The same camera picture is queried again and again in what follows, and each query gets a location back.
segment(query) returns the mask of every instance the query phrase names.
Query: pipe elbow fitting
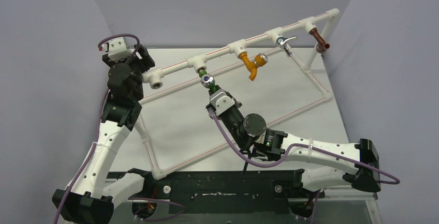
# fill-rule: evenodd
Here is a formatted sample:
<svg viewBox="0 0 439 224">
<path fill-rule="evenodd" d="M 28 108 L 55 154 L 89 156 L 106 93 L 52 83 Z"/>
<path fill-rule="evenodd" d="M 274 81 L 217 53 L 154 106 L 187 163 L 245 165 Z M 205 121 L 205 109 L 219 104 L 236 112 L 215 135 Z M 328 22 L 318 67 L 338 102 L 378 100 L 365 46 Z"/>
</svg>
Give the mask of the pipe elbow fitting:
<svg viewBox="0 0 439 224">
<path fill-rule="evenodd" d="M 326 41 L 322 38 L 322 36 L 318 33 L 317 28 L 313 28 L 310 30 L 310 34 L 316 39 L 317 46 L 316 50 L 318 53 L 324 53 L 328 50 L 331 45 L 326 43 Z"/>
<path fill-rule="evenodd" d="M 239 59 L 244 62 L 244 65 L 247 67 L 247 70 L 250 72 L 250 80 L 255 80 L 256 75 L 258 73 L 258 66 L 255 63 L 250 62 L 247 56 L 247 52 L 242 52 L 239 54 Z"/>
</svg>

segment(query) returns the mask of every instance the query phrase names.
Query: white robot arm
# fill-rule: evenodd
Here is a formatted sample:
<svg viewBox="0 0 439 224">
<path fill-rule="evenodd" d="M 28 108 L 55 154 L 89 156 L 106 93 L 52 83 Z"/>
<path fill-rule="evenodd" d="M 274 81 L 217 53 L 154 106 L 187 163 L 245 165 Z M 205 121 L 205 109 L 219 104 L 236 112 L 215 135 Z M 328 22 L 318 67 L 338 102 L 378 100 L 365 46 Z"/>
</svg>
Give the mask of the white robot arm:
<svg viewBox="0 0 439 224">
<path fill-rule="evenodd" d="M 109 37 L 108 40 L 110 42 L 101 42 L 100 45 L 108 52 L 103 56 L 103 61 L 110 67 L 107 84 L 110 92 L 101 116 L 99 139 L 95 148 L 89 151 L 93 156 L 88 163 L 87 159 L 84 161 L 86 166 L 79 172 L 78 180 L 69 183 L 73 183 L 71 191 L 58 189 L 52 198 L 58 207 L 66 196 L 65 202 L 61 204 L 61 215 L 66 221 L 74 223 L 108 223 L 119 204 L 145 190 L 148 187 L 147 181 L 152 180 L 149 174 L 132 169 L 105 187 L 114 158 L 140 114 L 141 105 L 138 101 L 143 98 L 141 74 L 155 66 L 147 50 L 139 43 L 133 55 L 119 36 Z M 230 140 L 229 144 L 247 162 L 251 158 L 275 161 L 272 164 L 259 164 L 261 167 L 272 167 L 282 161 L 322 165 L 321 168 L 301 173 L 301 187 L 308 191 L 338 185 L 352 185 L 368 192 L 381 190 L 379 174 L 374 172 L 374 168 L 378 168 L 379 157 L 370 140 L 362 139 L 358 144 L 333 144 L 268 129 L 260 115 L 249 114 L 244 118 L 238 110 L 240 102 L 216 85 L 206 71 L 201 70 L 199 75 L 202 85 L 209 89 L 207 109 L 220 130 L 218 119 L 223 122 L 240 151 Z M 325 154 L 325 151 L 339 154 L 350 161 Z M 366 164 L 369 168 L 358 166 L 356 162 Z"/>
</svg>

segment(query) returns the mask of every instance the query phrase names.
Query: red stripe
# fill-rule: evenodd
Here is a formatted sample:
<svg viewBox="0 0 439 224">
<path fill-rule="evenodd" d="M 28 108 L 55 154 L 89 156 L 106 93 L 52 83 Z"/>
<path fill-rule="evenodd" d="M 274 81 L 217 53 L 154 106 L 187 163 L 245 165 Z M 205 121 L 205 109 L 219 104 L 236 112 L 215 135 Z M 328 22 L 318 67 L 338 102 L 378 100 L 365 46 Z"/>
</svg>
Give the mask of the red stripe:
<svg viewBox="0 0 439 224">
<path fill-rule="evenodd" d="M 317 100 L 317 101 L 315 101 L 315 102 L 313 102 L 313 103 L 310 103 L 310 104 L 306 105 L 305 107 L 302 107 L 302 108 L 300 108 L 300 109 L 298 109 L 298 110 L 295 110 L 295 111 L 293 111 L 293 112 L 291 112 L 291 113 L 289 113 L 289 114 L 287 114 L 287 115 L 284 115 L 284 116 L 282 116 L 282 117 L 280 117 L 280 118 L 278 118 L 278 119 L 276 119 L 276 120 L 274 120 L 274 121 L 268 123 L 267 125 L 270 125 L 270 124 L 273 123 L 273 122 L 276 122 L 276 121 L 278 121 L 278 120 L 280 120 L 280 119 L 283 119 L 283 118 L 285 118 L 285 117 L 287 117 L 287 116 L 289 116 L 289 115 L 291 115 L 291 114 L 294 114 L 294 113 L 296 113 L 297 111 L 302 110 L 302 109 L 304 109 L 304 108 L 306 108 L 306 107 L 308 107 L 308 106 L 310 106 L 310 105 L 313 105 L 313 104 L 315 104 L 316 102 L 321 101 L 321 100 L 323 100 L 323 99 L 324 99 L 324 97 L 323 97 L 322 99 L 320 99 L 320 100 Z"/>
<path fill-rule="evenodd" d="M 215 52 L 222 51 L 222 50 L 224 50 L 224 49 L 228 49 L 228 47 L 224 47 L 224 48 L 222 48 L 222 49 L 219 49 L 219 50 L 216 50 L 216 51 L 213 51 L 213 52 L 207 53 L 206 56 L 207 56 L 207 55 L 210 55 L 210 54 L 212 54 L 212 53 L 215 53 Z"/>
<path fill-rule="evenodd" d="M 253 39 L 257 39 L 257 38 L 265 36 L 265 35 L 267 35 L 267 34 L 262 34 L 262 35 L 254 37 L 254 38 L 251 38 L 251 39 L 246 39 L 245 41 L 250 41 L 250 40 L 253 40 Z"/>
<path fill-rule="evenodd" d="M 320 84 L 320 86 L 321 86 L 324 90 L 326 90 L 325 87 L 320 83 L 320 81 L 314 76 L 314 74 L 311 73 L 311 75 L 313 75 L 313 77 L 315 78 L 315 80 L 317 80 L 317 82 Z"/>
<path fill-rule="evenodd" d="M 184 82 L 184 83 L 180 83 L 180 84 L 178 84 L 178 85 L 176 85 L 176 86 L 173 86 L 173 87 L 171 87 L 171 88 L 167 88 L 167 89 L 165 89 L 164 91 L 160 91 L 160 92 L 158 92 L 158 93 L 155 93 L 155 94 L 152 94 L 152 95 L 150 95 L 150 96 L 144 97 L 144 99 L 147 99 L 148 97 L 151 97 L 151 96 L 157 95 L 157 94 L 159 94 L 159 93 L 161 93 L 161 92 L 168 91 L 168 90 L 170 90 L 170 89 L 172 89 L 172 88 L 175 88 L 175 87 L 180 86 L 180 85 L 182 85 L 182 84 L 188 83 L 188 82 L 190 82 L 190 81 L 194 81 L 194 80 L 196 80 L 196 79 L 197 79 L 197 78 L 194 78 L 194 79 L 191 79 L 191 80 L 186 81 L 186 82 Z"/>
<path fill-rule="evenodd" d="M 150 151 L 148 150 L 148 146 L 147 146 L 147 143 L 146 143 L 146 142 L 145 142 L 145 147 L 147 148 L 147 153 L 148 153 L 148 158 L 149 158 L 149 160 L 150 160 L 151 169 L 153 169 L 153 168 L 154 168 L 154 165 L 152 164 Z"/>
<path fill-rule="evenodd" d="M 220 148 L 221 146 L 224 146 L 224 145 L 227 145 L 227 144 L 228 144 L 228 143 L 224 143 L 224 144 L 222 144 L 222 145 L 220 145 L 220 146 L 217 146 L 217 147 L 215 147 L 214 149 L 211 149 L 211 150 L 209 150 L 209 151 L 207 151 L 207 152 L 205 152 L 205 153 L 202 153 L 202 154 L 200 154 L 200 155 L 198 155 L 198 156 L 196 156 L 196 157 L 194 157 L 194 158 L 191 158 L 191 159 L 188 160 L 188 161 L 185 161 L 185 162 L 183 162 L 183 163 L 181 163 L 181 164 L 179 164 L 179 165 L 176 165 L 176 166 L 172 167 L 171 169 L 166 170 L 165 172 L 168 172 L 168 171 L 170 171 L 170 170 L 172 170 L 172 169 L 174 169 L 174 168 L 176 168 L 176 167 L 178 167 L 178 166 L 180 166 L 180 165 L 184 165 L 185 163 L 188 163 L 188 162 L 190 162 L 190 161 L 192 161 L 192 160 L 194 160 L 194 159 L 196 159 L 196 158 L 198 158 L 198 157 L 203 156 L 203 155 L 206 154 L 206 153 L 209 153 L 209 152 L 211 152 L 211 151 L 213 151 L 213 150 L 216 150 L 216 149 Z"/>
<path fill-rule="evenodd" d="M 322 14 L 319 14 L 319 15 L 317 15 L 317 16 L 315 16 L 314 18 L 317 18 L 317 17 L 319 17 L 319 16 L 324 16 L 324 15 L 326 15 L 328 12 L 326 12 L 326 13 L 322 13 Z"/>
<path fill-rule="evenodd" d="M 179 64 L 182 64 L 182 63 L 185 63 L 185 62 L 187 62 L 187 61 L 182 61 L 182 62 L 176 63 L 175 65 L 179 65 Z M 166 68 L 169 68 L 169 67 L 172 67 L 172 66 L 174 66 L 174 65 L 170 65 L 170 66 L 168 66 L 168 67 L 165 67 L 165 68 L 163 68 L 162 70 L 164 70 L 164 69 L 166 69 Z"/>
<path fill-rule="evenodd" d="M 282 28 L 287 28 L 287 27 L 294 26 L 294 25 L 297 25 L 297 24 L 300 24 L 300 22 L 296 22 L 296 23 L 294 23 L 294 24 L 291 24 L 291 25 L 288 25 L 288 26 L 284 26 L 284 27 L 282 27 Z"/>
</svg>

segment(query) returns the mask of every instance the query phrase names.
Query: pipe joint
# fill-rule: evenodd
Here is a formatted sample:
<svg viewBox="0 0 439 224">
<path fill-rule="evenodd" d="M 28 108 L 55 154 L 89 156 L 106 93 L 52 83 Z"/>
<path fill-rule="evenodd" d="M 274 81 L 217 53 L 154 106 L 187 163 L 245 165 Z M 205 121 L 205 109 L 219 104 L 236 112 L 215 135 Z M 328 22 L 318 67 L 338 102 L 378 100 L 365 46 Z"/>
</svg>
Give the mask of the pipe joint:
<svg viewBox="0 0 439 224">
<path fill-rule="evenodd" d="M 317 26 L 315 25 L 315 21 L 307 21 L 305 22 L 304 28 L 307 33 L 310 33 L 312 29 L 317 29 Z"/>
<path fill-rule="evenodd" d="M 206 70 L 207 56 L 205 54 L 199 54 L 193 57 L 186 59 L 189 63 L 189 68 L 193 67 L 196 73 L 199 73 L 200 70 Z"/>
<path fill-rule="evenodd" d="M 152 89 L 158 89 L 163 85 L 162 78 L 165 76 L 161 68 L 150 70 L 142 74 L 143 82 L 149 83 Z"/>
<path fill-rule="evenodd" d="M 166 174 L 161 169 L 156 169 L 156 168 L 151 169 L 151 174 L 152 174 L 152 177 L 154 178 L 154 180 L 160 180 L 160 179 L 164 179 L 166 177 Z"/>
<path fill-rule="evenodd" d="M 334 95 L 329 90 L 323 91 L 322 95 L 325 98 L 325 100 L 324 100 L 325 102 L 329 102 L 334 97 Z"/>
<path fill-rule="evenodd" d="M 247 41 L 245 41 L 245 39 L 241 39 L 238 41 L 235 41 L 233 43 L 230 43 L 227 45 L 227 47 L 230 50 L 230 53 L 234 52 L 236 57 L 239 57 L 239 55 L 241 55 L 241 53 L 247 53 L 245 48 L 247 47 Z"/>
<path fill-rule="evenodd" d="M 267 34 L 267 36 L 271 39 L 271 41 L 273 41 L 273 44 L 275 44 L 277 46 L 276 41 L 279 37 L 283 36 L 284 31 L 285 30 L 283 28 L 276 27 L 276 28 L 273 28 L 272 30 L 266 31 L 265 34 Z"/>
<path fill-rule="evenodd" d="M 340 10 L 333 8 L 333 9 L 329 10 L 327 13 L 329 13 L 329 15 L 331 16 L 329 19 L 333 20 L 333 19 L 335 19 L 335 17 L 339 16 Z"/>
</svg>

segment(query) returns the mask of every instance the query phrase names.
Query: green valve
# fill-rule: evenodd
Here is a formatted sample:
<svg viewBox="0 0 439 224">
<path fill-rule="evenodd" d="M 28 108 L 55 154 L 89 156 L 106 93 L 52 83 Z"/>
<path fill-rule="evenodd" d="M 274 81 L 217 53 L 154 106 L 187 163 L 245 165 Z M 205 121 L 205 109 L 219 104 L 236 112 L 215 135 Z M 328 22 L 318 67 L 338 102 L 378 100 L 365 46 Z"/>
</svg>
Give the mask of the green valve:
<svg viewBox="0 0 439 224">
<path fill-rule="evenodd" d="M 202 77 L 203 75 L 206 75 L 207 74 L 207 71 L 205 71 L 205 70 L 202 70 L 202 71 L 200 71 L 200 73 L 198 74 L 200 77 Z"/>
<path fill-rule="evenodd" d="M 215 93 L 218 89 L 216 88 L 216 85 L 213 85 L 209 88 L 213 93 Z"/>
</svg>

